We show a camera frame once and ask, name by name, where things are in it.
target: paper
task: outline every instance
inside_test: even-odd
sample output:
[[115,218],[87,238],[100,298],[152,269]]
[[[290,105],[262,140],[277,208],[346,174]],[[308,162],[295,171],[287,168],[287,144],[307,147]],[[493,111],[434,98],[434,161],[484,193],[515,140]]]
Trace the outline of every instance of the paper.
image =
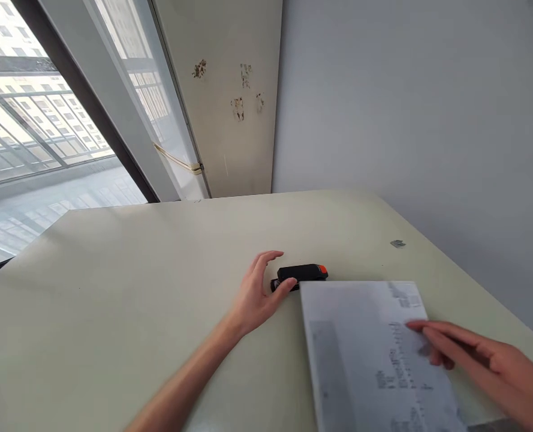
[[413,282],[300,282],[319,432],[465,432]]

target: table surface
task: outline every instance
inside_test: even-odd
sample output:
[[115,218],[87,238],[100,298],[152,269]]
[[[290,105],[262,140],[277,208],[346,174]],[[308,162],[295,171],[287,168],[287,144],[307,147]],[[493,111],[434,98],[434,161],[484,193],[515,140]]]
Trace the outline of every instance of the table surface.
[[[397,249],[390,241],[400,239]],[[433,319],[533,332],[379,198],[313,191],[70,211],[0,271],[0,431],[121,430],[226,312],[262,250],[331,280],[413,280]],[[459,371],[468,424],[499,418]],[[300,296],[245,337],[191,431],[313,431]]]

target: finger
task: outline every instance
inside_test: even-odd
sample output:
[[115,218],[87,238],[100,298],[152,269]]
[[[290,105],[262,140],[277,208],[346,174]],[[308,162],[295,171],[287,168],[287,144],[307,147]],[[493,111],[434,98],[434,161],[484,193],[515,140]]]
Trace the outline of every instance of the finger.
[[454,363],[454,360],[449,359],[449,358],[446,357],[446,356],[442,356],[442,363],[444,364],[444,368],[445,368],[446,370],[452,370],[452,369],[454,369],[454,366],[456,365],[456,364]]
[[445,321],[428,321],[428,320],[418,320],[418,321],[410,321],[406,323],[406,326],[409,329],[415,330],[415,331],[423,331],[424,328],[430,327],[433,329],[436,329],[440,333],[445,334],[446,336],[450,336],[452,339],[456,339],[457,341],[460,341],[462,343],[465,343],[470,346],[477,346],[478,344],[484,342],[485,344],[492,343],[498,344],[499,342],[493,341],[492,339],[488,339],[484,336],[481,336],[477,333],[471,332],[470,330],[466,330],[465,328],[462,328],[460,326],[457,326],[456,324],[452,324]]
[[277,309],[280,306],[282,300],[286,298],[296,283],[297,280],[295,278],[288,278],[282,281],[278,288],[276,288],[276,291],[272,293],[269,300],[273,304],[274,309]]
[[254,260],[252,260],[252,263],[250,264],[250,267],[248,268],[248,270],[246,270],[246,274],[245,276],[250,276],[252,274],[252,272],[254,271],[254,268],[256,267],[256,264],[258,263],[258,260],[260,259],[260,257],[264,254],[267,254],[267,253],[271,253],[271,252],[276,252],[276,251],[264,251],[264,252],[260,252],[258,253],[255,257],[254,257]]
[[442,364],[442,353],[433,346],[430,347],[430,364],[433,366]]
[[522,426],[533,430],[533,398],[504,382],[471,358],[456,342],[431,327],[423,328],[424,336],[438,350],[457,365],[464,368],[472,381],[482,389],[509,417],[518,420]]
[[444,356],[452,360],[455,364],[464,368],[474,379],[474,376],[479,379],[486,379],[489,376],[494,376],[492,372],[478,363],[468,354],[462,347],[460,347],[452,339],[446,337],[438,330],[431,327],[424,327],[422,330],[424,336],[430,341],[430,343],[439,350]]
[[264,278],[264,271],[266,270],[268,262],[282,255],[284,255],[284,252],[281,251],[264,252],[262,255],[260,255],[260,257],[258,257],[256,265],[254,266],[254,270],[252,271],[252,275],[262,280]]

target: balcony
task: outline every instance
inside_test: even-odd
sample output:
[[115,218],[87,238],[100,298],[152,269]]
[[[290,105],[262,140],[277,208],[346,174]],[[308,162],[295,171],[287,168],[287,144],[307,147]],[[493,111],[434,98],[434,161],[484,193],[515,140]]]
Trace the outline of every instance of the balcony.
[[54,65],[0,57],[0,262],[68,210],[145,202]]

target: white wall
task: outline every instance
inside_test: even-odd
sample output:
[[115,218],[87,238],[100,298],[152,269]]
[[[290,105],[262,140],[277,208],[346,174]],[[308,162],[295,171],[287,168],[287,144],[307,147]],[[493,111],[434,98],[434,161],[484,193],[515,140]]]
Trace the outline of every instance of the white wall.
[[285,0],[273,190],[334,187],[533,329],[533,1]]

